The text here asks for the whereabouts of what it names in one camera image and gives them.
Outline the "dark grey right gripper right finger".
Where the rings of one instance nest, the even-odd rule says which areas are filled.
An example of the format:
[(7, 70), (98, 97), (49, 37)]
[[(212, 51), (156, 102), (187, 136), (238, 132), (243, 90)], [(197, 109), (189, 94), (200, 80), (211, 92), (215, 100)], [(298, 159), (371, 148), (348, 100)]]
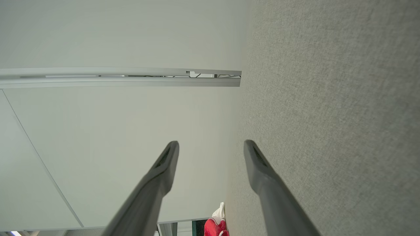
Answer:
[(243, 154), (250, 186), (261, 202), (267, 235), (321, 235), (253, 140), (244, 141)]

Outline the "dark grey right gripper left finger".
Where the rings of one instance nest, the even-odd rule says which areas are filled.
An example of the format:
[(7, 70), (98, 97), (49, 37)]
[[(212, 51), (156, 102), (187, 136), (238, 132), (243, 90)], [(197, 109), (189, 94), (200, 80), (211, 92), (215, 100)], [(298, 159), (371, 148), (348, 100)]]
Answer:
[(172, 188), (179, 143), (171, 141), (103, 232), (104, 236), (153, 236), (162, 199)]

